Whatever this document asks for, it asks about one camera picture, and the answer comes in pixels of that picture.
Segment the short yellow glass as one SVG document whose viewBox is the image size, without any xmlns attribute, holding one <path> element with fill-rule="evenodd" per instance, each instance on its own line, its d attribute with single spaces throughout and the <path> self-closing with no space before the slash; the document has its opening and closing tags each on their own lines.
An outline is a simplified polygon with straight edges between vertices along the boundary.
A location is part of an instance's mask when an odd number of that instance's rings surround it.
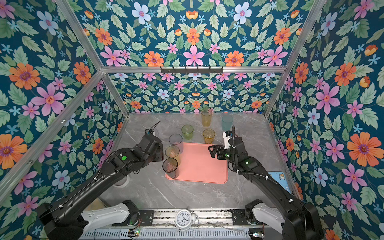
<svg viewBox="0 0 384 240">
<path fill-rule="evenodd" d="M 206 144 L 212 144 L 215 139 L 215 131 L 212 129 L 205 129 L 203 131 L 203 137 Z"/>
</svg>

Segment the white alarm clock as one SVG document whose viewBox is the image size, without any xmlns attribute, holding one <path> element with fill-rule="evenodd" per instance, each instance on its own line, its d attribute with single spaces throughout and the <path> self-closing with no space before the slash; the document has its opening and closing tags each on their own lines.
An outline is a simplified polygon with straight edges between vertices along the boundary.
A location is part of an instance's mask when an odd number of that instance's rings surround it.
<svg viewBox="0 0 384 240">
<path fill-rule="evenodd" d="M 180 231 L 187 231 L 193 224 L 193 214 L 186 209 L 180 210 L 175 217 L 175 225 Z"/>
</svg>

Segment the tall yellow glass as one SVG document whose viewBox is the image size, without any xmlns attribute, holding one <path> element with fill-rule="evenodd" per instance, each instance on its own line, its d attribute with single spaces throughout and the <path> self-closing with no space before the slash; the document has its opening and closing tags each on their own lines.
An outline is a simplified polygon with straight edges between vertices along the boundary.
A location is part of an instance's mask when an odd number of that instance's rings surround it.
<svg viewBox="0 0 384 240">
<path fill-rule="evenodd" d="M 202 125 L 204 127 L 208 128 L 211 125 L 212 115 L 213 115 L 212 109 L 204 109 L 201 111 Z"/>
</svg>

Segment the tall grey smoky glass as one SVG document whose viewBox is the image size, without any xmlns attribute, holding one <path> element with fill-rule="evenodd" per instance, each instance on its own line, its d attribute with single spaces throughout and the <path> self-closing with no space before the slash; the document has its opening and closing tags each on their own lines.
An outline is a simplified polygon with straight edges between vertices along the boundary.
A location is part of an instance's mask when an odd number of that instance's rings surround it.
<svg viewBox="0 0 384 240">
<path fill-rule="evenodd" d="M 179 163 L 174 158 L 168 158 L 163 162 L 163 171 L 171 179 L 176 179 L 179 176 Z"/>
</svg>

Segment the short green glass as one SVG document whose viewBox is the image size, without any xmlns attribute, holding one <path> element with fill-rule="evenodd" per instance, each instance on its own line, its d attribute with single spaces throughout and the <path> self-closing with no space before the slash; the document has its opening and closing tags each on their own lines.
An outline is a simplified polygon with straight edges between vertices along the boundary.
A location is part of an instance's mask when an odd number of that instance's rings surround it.
<svg viewBox="0 0 384 240">
<path fill-rule="evenodd" d="M 191 140 L 194 135 L 194 127 L 191 125 L 184 125 L 182 127 L 182 133 L 186 140 Z"/>
</svg>

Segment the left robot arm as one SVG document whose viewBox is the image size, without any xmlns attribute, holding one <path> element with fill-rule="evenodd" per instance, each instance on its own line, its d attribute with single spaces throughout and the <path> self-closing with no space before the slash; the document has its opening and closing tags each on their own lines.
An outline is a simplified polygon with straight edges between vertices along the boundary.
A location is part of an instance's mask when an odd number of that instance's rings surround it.
<svg viewBox="0 0 384 240">
<path fill-rule="evenodd" d="M 139 211 L 132 201 L 96 211 L 88 211 L 87 207 L 129 174 L 139 173 L 151 162 L 163 161 L 162 140 L 153 132 L 148 129 L 133 148 L 111 153 L 93 176 L 67 196 L 36 209 L 49 240 L 77 240 L 83 233 L 107 225 L 136 223 Z"/>
</svg>

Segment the tall green glass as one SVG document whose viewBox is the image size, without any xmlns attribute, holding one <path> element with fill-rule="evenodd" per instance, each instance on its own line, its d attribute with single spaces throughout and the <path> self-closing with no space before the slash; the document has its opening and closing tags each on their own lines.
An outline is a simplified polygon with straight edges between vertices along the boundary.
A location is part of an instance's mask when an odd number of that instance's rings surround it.
<svg viewBox="0 0 384 240">
<path fill-rule="evenodd" d="M 168 146 L 165 150 L 165 155 L 167 158 L 175 159 L 178 162 L 178 165 L 180 165 L 180 149 L 178 146 L 171 145 Z"/>
</svg>

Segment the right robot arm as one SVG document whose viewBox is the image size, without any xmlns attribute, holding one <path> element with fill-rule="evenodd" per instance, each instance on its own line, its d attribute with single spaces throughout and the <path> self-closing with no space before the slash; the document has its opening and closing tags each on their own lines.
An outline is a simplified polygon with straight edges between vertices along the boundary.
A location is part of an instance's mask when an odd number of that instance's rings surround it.
<svg viewBox="0 0 384 240">
<path fill-rule="evenodd" d="M 212 158 L 226 160 L 229 170 L 258 186 L 275 208 L 255 200 L 246 205 L 249 223 L 262 222 L 279 232 L 285 240 L 322 240 L 325 237 L 317 208 L 304 203 L 282 187 L 256 158 L 249 156 L 235 129 L 224 132 L 224 145 L 211 145 Z"/>
</svg>

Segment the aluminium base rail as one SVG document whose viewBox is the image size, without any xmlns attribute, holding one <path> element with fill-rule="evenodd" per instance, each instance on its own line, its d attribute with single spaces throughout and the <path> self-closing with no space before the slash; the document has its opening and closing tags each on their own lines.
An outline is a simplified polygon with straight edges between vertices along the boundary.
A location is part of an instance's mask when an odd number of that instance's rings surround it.
<svg viewBox="0 0 384 240">
<path fill-rule="evenodd" d="M 282 235 L 262 222 L 249 222 L 244 209 L 141 210 L 132 225 L 117 224 L 87 232 L 82 240 L 281 240 Z"/>
</svg>

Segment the black hook rail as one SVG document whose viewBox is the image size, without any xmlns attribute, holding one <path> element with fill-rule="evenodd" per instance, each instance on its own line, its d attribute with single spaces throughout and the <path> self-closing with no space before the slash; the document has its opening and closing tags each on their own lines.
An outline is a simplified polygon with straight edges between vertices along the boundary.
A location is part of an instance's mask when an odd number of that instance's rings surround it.
<svg viewBox="0 0 384 240">
<path fill-rule="evenodd" d="M 223 67 L 160 67 L 163 74 L 221 74 Z"/>
</svg>

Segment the pink plastic tray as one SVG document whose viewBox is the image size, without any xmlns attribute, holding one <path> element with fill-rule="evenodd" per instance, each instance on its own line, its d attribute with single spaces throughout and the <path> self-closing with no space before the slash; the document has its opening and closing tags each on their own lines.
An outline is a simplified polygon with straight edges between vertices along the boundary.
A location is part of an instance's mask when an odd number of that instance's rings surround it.
<svg viewBox="0 0 384 240">
<path fill-rule="evenodd" d="M 175 181 L 225 184 L 228 181 L 227 161 L 212 158 L 208 144 L 183 143 Z"/>
</svg>

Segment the teal frosted glass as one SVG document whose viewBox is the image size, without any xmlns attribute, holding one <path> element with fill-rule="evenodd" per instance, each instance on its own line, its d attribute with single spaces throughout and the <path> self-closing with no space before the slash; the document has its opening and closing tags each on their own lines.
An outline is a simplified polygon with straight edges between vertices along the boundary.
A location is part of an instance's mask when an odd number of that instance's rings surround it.
<svg viewBox="0 0 384 240">
<path fill-rule="evenodd" d="M 233 125 L 233 116 L 229 114 L 224 114 L 222 117 L 222 130 L 223 132 L 230 131 Z"/>
</svg>

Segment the clear blue tall glass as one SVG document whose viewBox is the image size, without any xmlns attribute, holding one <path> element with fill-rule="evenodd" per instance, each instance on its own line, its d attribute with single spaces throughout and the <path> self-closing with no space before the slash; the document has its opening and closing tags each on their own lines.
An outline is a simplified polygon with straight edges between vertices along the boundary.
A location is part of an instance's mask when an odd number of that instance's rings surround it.
<svg viewBox="0 0 384 240">
<path fill-rule="evenodd" d="M 180 154 L 183 152 L 183 136 L 180 134 L 172 134 L 169 137 L 169 143 L 176 146 L 180 150 Z"/>
</svg>

